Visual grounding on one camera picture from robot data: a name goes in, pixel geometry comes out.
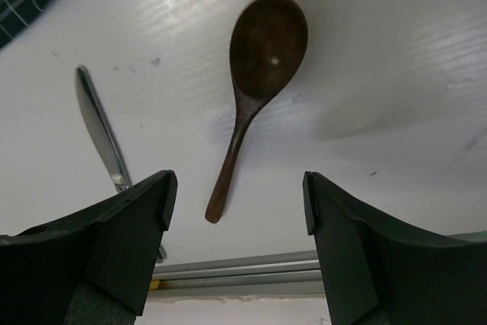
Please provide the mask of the brown wooden spoon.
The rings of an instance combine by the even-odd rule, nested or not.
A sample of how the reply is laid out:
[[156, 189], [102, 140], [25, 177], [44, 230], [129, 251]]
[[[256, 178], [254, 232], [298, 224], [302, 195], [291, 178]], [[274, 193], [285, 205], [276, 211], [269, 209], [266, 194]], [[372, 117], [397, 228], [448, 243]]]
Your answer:
[[289, 83], [307, 49], [308, 27], [294, 0], [255, 0], [240, 13], [229, 46], [236, 107], [234, 130], [205, 210], [216, 224], [224, 214], [237, 157], [251, 122]]

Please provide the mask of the aluminium front rail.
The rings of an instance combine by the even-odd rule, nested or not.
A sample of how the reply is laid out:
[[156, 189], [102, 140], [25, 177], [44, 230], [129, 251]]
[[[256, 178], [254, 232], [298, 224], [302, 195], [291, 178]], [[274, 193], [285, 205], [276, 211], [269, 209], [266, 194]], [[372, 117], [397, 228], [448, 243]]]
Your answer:
[[166, 298], [323, 294], [315, 251], [159, 265], [149, 293]]

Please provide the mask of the silver metal knife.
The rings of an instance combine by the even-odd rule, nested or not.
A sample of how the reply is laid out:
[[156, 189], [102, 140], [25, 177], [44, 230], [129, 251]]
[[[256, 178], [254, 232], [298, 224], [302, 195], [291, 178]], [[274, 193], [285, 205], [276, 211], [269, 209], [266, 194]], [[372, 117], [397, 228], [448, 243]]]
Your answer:
[[90, 72], [84, 65], [75, 69], [75, 91], [88, 134], [107, 169], [116, 193], [124, 193], [132, 188], [132, 178]]

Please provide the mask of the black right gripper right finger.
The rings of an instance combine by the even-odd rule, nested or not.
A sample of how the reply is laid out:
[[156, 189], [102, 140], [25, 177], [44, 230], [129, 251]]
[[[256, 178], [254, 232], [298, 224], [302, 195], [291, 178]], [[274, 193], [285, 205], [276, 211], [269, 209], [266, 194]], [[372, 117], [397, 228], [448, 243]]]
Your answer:
[[334, 324], [484, 324], [486, 234], [441, 235], [356, 199], [316, 172], [303, 179]]

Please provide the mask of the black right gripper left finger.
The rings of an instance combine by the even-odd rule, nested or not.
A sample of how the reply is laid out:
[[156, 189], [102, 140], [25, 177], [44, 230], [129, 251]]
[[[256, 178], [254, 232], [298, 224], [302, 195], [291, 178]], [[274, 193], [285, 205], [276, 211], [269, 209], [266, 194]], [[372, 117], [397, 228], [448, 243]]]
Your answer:
[[176, 174], [162, 170], [78, 212], [2, 236], [1, 322], [133, 324], [176, 195]]

